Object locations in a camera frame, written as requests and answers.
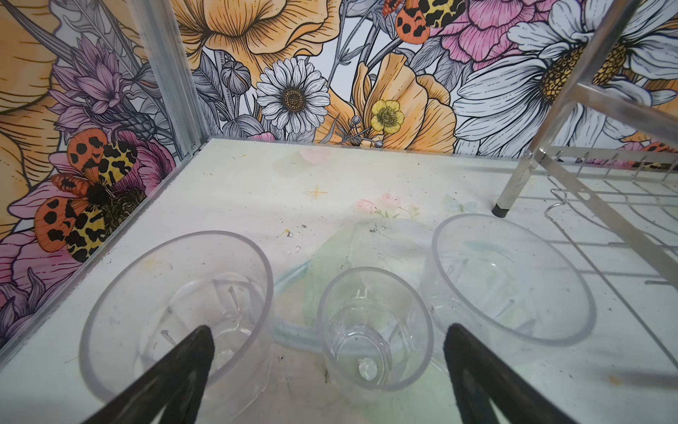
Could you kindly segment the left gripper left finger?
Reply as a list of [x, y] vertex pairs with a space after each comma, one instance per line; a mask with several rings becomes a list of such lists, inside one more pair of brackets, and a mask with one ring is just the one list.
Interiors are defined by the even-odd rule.
[[201, 325], [86, 422], [196, 422], [214, 355], [211, 330]]

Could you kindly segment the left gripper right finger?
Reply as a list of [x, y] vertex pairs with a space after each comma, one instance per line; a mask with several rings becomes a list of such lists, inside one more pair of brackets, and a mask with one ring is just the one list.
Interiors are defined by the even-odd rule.
[[463, 325], [448, 327], [444, 358], [464, 423], [572, 423]]

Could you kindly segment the clear glass tumbler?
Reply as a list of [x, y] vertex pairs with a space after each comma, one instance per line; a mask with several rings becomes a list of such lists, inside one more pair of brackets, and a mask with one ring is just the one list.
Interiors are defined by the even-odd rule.
[[462, 214], [435, 229], [420, 283], [434, 323], [433, 362], [459, 323], [510, 366], [522, 366], [589, 337], [597, 306], [589, 285], [559, 250], [505, 219]]
[[408, 388], [433, 357], [426, 305], [388, 270], [358, 267], [336, 276], [321, 295], [316, 328], [330, 381], [354, 403]]
[[274, 279], [248, 238], [198, 231], [169, 240], [124, 269], [91, 310], [79, 343], [90, 391], [111, 401], [199, 326], [215, 345], [199, 420], [225, 423], [268, 385]]

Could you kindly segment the chrome two-tier dish rack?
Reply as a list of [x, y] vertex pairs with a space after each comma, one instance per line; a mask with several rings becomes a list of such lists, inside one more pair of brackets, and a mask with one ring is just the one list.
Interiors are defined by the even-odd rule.
[[677, 4], [674, 1], [558, 1], [547, 21], [525, 23], [508, 37], [521, 55], [517, 68], [537, 69], [524, 83], [542, 118], [525, 129], [530, 144], [494, 205], [505, 217], [538, 167], [555, 178], [651, 267], [677, 283], [677, 247], [663, 240], [676, 228], [638, 229], [583, 184], [561, 161], [580, 166], [677, 172], [677, 118], [663, 110], [676, 91], [649, 91], [647, 80], [677, 76]]

